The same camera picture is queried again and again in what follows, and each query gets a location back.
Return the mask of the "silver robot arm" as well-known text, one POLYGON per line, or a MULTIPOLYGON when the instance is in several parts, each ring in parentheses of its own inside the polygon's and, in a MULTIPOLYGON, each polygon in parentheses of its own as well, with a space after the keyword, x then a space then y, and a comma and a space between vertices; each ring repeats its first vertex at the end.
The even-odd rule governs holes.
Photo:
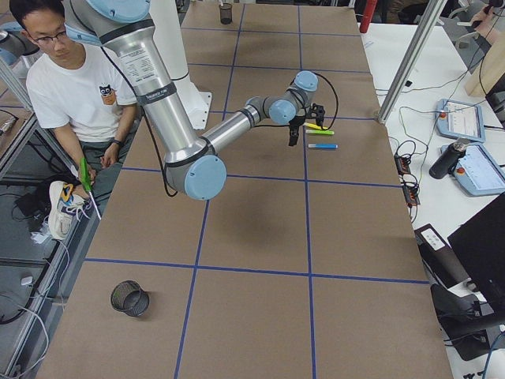
POLYGON ((199 136, 155 44, 148 1, 65 1, 63 6, 71 39, 104 46, 118 56, 137 102, 165 146, 166 183, 193 199, 209 200, 223 189, 227 172, 218 154, 224 147, 266 118, 281 126, 299 119, 318 87, 313 72, 301 71, 283 95, 253 97, 199 136))

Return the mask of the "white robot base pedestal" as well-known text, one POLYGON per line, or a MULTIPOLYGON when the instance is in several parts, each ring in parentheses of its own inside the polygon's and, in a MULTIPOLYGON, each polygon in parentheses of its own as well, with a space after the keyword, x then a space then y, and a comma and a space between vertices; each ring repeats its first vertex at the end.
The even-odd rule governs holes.
POLYGON ((153 0, 149 13, 155 24, 154 42, 170 79, 176 85, 193 128, 203 130, 207 125, 212 94, 199 91, 190 77, 176 3, 153 0))

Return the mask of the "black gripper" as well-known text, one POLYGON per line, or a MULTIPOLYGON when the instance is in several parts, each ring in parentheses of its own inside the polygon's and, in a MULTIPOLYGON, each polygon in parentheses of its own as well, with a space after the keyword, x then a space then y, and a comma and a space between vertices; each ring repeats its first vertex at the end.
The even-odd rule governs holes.
POLYGON ((313 103, 310 107, 303 108, 303 115, 296 115, 292 120, 289 121, 289 142, 290 147, 296 146, 299 138, 299 128, 304 124, 307 118, 314 119, 316 122, 316 127, 319 130, 325 130, 324 128, 324 115, 325 110, 323 105, 313 103))

